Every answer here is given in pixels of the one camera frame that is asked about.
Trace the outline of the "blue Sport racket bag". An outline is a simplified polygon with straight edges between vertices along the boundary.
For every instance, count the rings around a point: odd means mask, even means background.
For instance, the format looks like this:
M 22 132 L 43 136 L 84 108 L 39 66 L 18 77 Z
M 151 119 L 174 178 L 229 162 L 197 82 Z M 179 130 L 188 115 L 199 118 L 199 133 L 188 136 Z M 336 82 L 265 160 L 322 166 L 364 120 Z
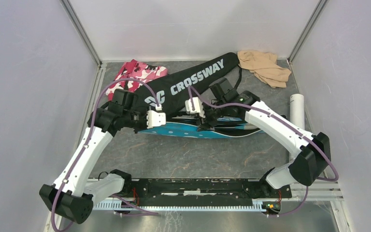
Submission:
M 239 118 L 223 117 L 217 124 L 206 130 L 198 127 L 198 119 L 190 116 L 175 117 L 160 127 L 141 130 L 140 134 L 164 135 L 173 137 L 189 137 L 203 139 L 242 138 L 264 131 Z

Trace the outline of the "black Crossway racket bag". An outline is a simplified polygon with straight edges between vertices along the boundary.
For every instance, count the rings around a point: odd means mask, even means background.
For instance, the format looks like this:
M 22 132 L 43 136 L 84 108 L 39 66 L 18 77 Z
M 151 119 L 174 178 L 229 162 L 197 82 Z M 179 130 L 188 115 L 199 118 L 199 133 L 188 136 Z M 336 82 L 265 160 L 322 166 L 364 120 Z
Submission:
M 174 116 L 185 107 L 189 99 L 187 88 L 192 86 L 200 94 L 211 83 L 224 77 L 239 64 L 236 53 L 226 53 L 200 65 L 168 74 L 148 82 L 167 116 Z

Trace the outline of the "white shuttlecock tube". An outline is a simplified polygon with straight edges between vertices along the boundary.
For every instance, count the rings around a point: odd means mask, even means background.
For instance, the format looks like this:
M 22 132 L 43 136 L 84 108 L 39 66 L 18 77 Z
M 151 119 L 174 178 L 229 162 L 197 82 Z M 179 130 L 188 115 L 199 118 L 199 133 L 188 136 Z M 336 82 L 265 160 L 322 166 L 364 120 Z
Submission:
M 290 122 L 300 129 L 305 129 L 304 96 L 293 94 L 289 98 L 289 103 Z

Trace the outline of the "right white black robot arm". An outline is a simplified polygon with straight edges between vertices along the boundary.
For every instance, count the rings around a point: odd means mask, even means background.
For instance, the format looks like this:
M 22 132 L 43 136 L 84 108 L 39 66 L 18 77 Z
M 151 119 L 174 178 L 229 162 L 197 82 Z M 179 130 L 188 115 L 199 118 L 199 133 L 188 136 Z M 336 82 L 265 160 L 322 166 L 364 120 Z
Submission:
M 185 106 L 190 114 L 208 117 L 209 110 L 213 110 L 222 116 L 238 117 L 257 126 L 293 155 L 288 163 L 264 174 L 265 181 L 259 185 L 263 196 L 272 197 L 281 187 L 296 182 L 311 186 L 325 168 L 332 165 L 330 142 L 326 134 L 320 132 L 314 135 L 301 129 L 274 112 L 252 92 L 238 93 L 233 87 L 228 92 L 225 92 L 224 87 L 212 89 L 218 100 L 212 104 L 204 100 L 194 87 L 189 86 L 187 90 L 189 97 Z

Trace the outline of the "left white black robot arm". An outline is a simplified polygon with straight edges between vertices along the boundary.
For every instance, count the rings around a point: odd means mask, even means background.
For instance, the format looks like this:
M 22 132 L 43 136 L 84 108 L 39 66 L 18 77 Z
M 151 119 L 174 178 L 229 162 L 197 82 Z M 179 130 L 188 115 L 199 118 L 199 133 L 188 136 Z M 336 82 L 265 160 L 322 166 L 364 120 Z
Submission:
M 138 206 L 138 194 L 132 184 L 132 176 L 114 169 L 92 185 L 87 185 L 101 153 L 122 128 L 144 129 L 165 124 L 162 104 L 136 109 L 138 95 L 118 89 L 112 100 L 96 106 L 88 127 L 75 153 L 53 184 L 42 185 L 39 195 L 50 210 L 51 226 L 55 231 L 57 217 L 81 224 L 87 220 L 95 205 L 113 195 L 127 197 L 133 194 L 132 207 Z

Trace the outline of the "pink camouflage racket bag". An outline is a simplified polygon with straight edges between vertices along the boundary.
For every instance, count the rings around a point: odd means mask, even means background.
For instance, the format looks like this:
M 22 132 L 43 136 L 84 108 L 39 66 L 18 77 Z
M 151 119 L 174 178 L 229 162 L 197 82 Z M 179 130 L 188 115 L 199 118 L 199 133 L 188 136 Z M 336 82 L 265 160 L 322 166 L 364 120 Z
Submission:
M 144 83 L 148 83 L 155 79 L 164 77 L 167 74 L 168 69 L 164 66 L 153 66 L 133 59 L 132 61 L 125 62 L 123 64 L 122 68 L 115 77 L 115 80 L 133 78 Z M 108 100 L 111 101 L 116 89 L 126 89 L 130 92 L 134 92 L 141 86 L 141 83 L 133 81 L 119 82 L 110 86 L 106 90 L 105 95 L 107 96 Z

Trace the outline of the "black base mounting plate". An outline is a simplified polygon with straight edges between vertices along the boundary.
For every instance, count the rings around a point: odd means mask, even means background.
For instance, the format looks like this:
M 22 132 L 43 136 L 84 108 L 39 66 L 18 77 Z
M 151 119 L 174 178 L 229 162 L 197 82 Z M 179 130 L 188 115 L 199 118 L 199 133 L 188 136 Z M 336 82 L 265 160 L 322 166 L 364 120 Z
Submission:
M 259 179 L 140 178 L 132 179 L 117 193 L 135 197 L 139 206 L 250 206 L 253 200 L 291 198 L 290 186 L 273 189 Z

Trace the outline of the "beige folded cloth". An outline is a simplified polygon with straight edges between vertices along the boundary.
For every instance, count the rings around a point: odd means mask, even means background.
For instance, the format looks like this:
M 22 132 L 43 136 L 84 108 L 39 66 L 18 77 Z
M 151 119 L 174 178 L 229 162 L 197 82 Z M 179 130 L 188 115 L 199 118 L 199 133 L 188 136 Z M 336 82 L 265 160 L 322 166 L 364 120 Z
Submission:
M 270 52 L 242 50 L 237 52 L 239 66 L 272 88 L 286 88 L 291 75 L 288 68 L 277 65 L 278 56 Z

